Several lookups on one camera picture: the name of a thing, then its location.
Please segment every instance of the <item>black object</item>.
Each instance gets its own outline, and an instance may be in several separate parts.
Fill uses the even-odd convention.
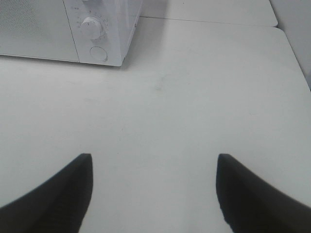
[[[219,155],[216,191],[225,221],[235,233],[311,233],[311,208],[281,193],[229,154]]]
[[[81,154],[39,187],[0,208],[0,233],[77,233],[92,190],[92,157]]]

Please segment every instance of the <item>wall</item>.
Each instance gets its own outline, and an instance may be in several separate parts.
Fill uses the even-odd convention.
[[[311,87],[311,0],[271,0],[271,4]]]

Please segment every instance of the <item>microwave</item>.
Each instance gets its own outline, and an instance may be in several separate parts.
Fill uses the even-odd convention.
[[[142,0],[0,0],[0,54],[121,66]]]

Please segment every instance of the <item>table surface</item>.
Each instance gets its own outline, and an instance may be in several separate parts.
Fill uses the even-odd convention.
[[[242,25],[277,25],[269,0],[144,0],[141,15]]]
[[[2,56],[0,75],[0,206],[83,152],[81,233],[230,233],[219,153],[311,206],[311,94],[279,29],[141,18],[121,68]]]

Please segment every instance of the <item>microwave control knob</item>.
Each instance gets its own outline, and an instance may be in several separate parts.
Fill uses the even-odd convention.
[[[95,17],[86,17],[81,24],[82,34],[91,40],[96,40],[104,34],[101,22]]]

